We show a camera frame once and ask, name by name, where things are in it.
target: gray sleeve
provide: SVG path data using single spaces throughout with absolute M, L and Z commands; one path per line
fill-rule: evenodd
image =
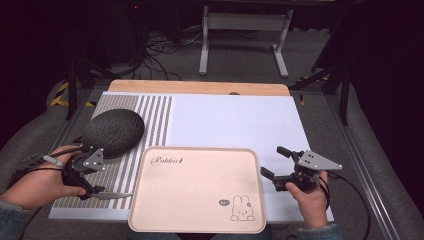
M 341 240 L 339 227 L 330 224 L 321 228 L 298 229 L 299 240 Z
M 19 239 L 34 211 L 0 201 L 0 239 Z

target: metal leg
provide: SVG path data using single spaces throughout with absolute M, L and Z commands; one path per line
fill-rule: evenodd
M 209 43 L 208 43 L 208 6 L 203 9 L 203 45 L 202 55 L 200 56 L 200 67 L 199 74 L 206 75 L 208 71 L 208 55 L 209 55 Z
M 347 126 L 347 100 L 349 97 L 349 85 L 350 85 L 350 67 L 349 64 L 345 67 L 345 74 L 342 82 L 342 91 L 340 96 L 340 107 L 339 115 L 345 126 Z
M 286 19 L 281 29 L 280 41 L 278 42 L 278 44 L 272 45 L 274 55 L 275 55 L 275 60 L 277 61 L 277 65 L 278 65 L 278 70 L 280 71 L 280 75 L 282 78 L 287 78 L 289 76 L 286 64 L 284 63 L 283 55 L 281 54 L 281 50 L 283 49 L 284 40 L 286 39 L 286 36 L 287 36 L 287 31 L 290 26 L 292 15 L 293 15 L 293 10 L 289 10 L 287 12 Z

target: beige tray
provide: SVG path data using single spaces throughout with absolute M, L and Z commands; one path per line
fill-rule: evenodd
M 261 232 L 266 218 L 258 170 L 248 149 L 147 148 L 129 226 L 136 232 Z

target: hand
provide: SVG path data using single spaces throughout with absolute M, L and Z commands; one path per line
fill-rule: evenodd
M 72 148 L 76 148 L 76 146 L 62 146 L 53 151 L 52 154 Z M 66 164 L 72 156 L 80 153 L 81 151 L 65 153 L 56 159 Z M 61 169 L 49 162 L 41 164 L 38 168 Z M 21 206 L 23 210 L 32 210 L 61 197 L 81 196 L 84 194 L 85 190 L 81 187 L 63 185 L 61 171 L 38 170 L 27 173 L 3 193 L 0 196 L 0 200 Z
M 328 184 L 327 171 L 320 171 L 319 175 Z M 296 199 L 307 228 L 319 228 L 328 225 L 326 214 L 327 199 L 321 188 L 317 187 L 312 192 L 305 193 L 291 182 L 286 184 L 286 188 Z

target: table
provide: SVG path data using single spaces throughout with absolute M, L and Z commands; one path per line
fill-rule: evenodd
M 231 92 L 243 95 L 231 96 Z M 103 93 L 93 116 L 122 107 L 139 113 L 147 130 L 130 153 L 108 160 L 105 172 L 86 176 L 106 191 L 134 191 L 140 156 L 148 146 L 252 149 L 259 164 L 276 175 L 293 172 L 293 161 L 278 154 L 277 146 L 293 151 L 309 149 L 296 105 L 284 85 L 115 80 Z M 267 223 L 303 221 L 290 193 L 276 192 L 268 179 L 261 181 Z M 49 218 L 124 222 L 130 202 L 131 198 L 83 202 L 65 198 L 55 202 Z M 327 216 L 333 220 L 330 208 Z
M 109 86 L 109 91 L 290 96 L 288 87 L 283 84 L 196 81 L 114 80 Z

